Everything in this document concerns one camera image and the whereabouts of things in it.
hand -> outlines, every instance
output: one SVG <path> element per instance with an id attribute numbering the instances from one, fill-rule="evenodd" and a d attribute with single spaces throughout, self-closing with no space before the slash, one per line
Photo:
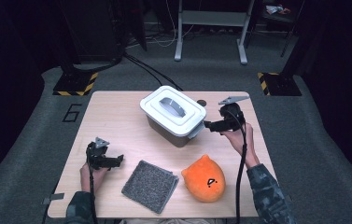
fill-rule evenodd
<path id="1" fill-rule="evenodd" d="M 93 169 L 94 193 L 102 186 L 107 171 L 108 168 L 100 168 L 99 170 Z M 82 168 L 80 168 L 79 172 L 82 191 L 91 192 L 91 175 L 89 173 L 88 163 L 85 163 Z"/>
<path id="2" fill-rule="evenodd" d="M 246 132 L 246 143 L 247 143 L 246 167 L 247 169 L 249 169 L 253 166 L 260 164 L 260 160 L 258 159 L 257 154 L 255 153 L 254 136 L 253 136 L 253 129 L 251 124 L 246 123 L 246 129 L 245 129 L 245 126 L 243 126 L 243 130 L 245 130 Z M 233 146 L 233 148 L 240 155 L 242 155 L 243 144 L 245 143 L 243 139 L 242 130 L 239 129 L 234 132 L 226 131 L 226 132 L 221 132 L 221 134 L 225 135 L 228 138 L 228 140 L 231 142 L 231 145 Z"/>

black stand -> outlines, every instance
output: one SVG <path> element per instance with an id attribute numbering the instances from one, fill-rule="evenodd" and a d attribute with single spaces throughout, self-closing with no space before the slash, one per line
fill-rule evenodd
<path id="1" fill-rule="evenodd" d="M 97 78 L 97 73 L 110 68 L 119 60 L 114 60 L 109 65 L 98 67 L 91 70 L 81 70 L 72 66 L 68 71 L 62 66 L 63 74 L 53 88 L 53 95 L 87 95 L 93 87 L 93 83 Z"/>
<path id="2" fill-rule="evenodd" d="M 276 73 L 259 73 L 260 84 L 265 95 L 278 96 L 301 96 L 301 92 L 292 76 L 297 72 L 301 65 L 306 52 L 310 49 L 311 44 L 316 37 L 317 27 L 322 22 L 312 14 L 312 4 L 306 2 L 301 12 L 300 21 L 303 23 L 303 31 L 295 44 L 294 49 L 289 55 L 289 59 L 279 74 Z"/>
<path id="3" fill-rule="evenodd" d="M 301 92 L 292 77 L 278 73 L 258 73 L 263 93 L 268 96 L 301 96 Z"/>
<path id="4" fill-rule="evenodd" d="M 118 59 L 114 59 L 109 65 L 81 70 L 77 69 L 63 45 L 62 37 L 60 36 L 61 28 L 58 27 L 58 21 L 53 19 L 51 11 L 55 8 L 49 8 L 47 3 L 37 1 L 37 8 L 40 9 L 43 25 L 46 27 L 46 39 L 49 47 L 53 52 L 53 56 L 60 64 L 63 74 L 58 83 L 53 88 L 53 95 L 86 95 L 90 92 L 92 84 L 97 77 L 97 72 L 110 68 L 121 60 L 121 55 Z"/>

person's left hand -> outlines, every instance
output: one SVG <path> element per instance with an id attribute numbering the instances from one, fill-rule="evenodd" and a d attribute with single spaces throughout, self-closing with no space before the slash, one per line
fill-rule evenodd
<path id="1" fill-rule="evenodd" d="M 94 192 L 97 192 L 97 190 L 102 186 L 103 180 L 107 171 L 108 171 L 108 168 L 100 168 L 99 170 L 93 169 Z M 83 164 L 79 172 L 80 172 L 80 186 L 82 188 L 82 191 L 91 192 L 91 176 L 89 174 L 88 163 Z"/>

white plastic container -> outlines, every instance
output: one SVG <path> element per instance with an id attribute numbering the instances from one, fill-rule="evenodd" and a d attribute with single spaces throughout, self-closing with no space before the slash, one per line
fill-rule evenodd
<path id="1" fill-rule="evenodd" d="M 142 99 L 149 126 L 176 147 L 185 146 L 203 128 L 204 107 L 170 86 L 161 86 Z"/>

yellow and black tape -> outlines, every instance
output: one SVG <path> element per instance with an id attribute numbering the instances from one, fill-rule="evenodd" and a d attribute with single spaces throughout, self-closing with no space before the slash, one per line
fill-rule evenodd
<path id="1" fill-rule="evenodd" d="M 278 73 L 258 73 L 258 78 L 260 79 L 260 86 L 262 87 L 263 93 L 270 96 L 268 85 L 265 81 L 265 75 L 278 76 Z"/>
<path id="2" fill-rule="evenodd" d="M 89 82 L 84 90 L 81 91 L 53 91 L 53 95 L 62 95 L 62 96 L 83 96 L 83 95 L 88 95 L 89 92 L 91 92 L 93 88 L 94 81 L 97 79 L 98 73 L 94 73 L 91 78 L 89 79 Z"/>

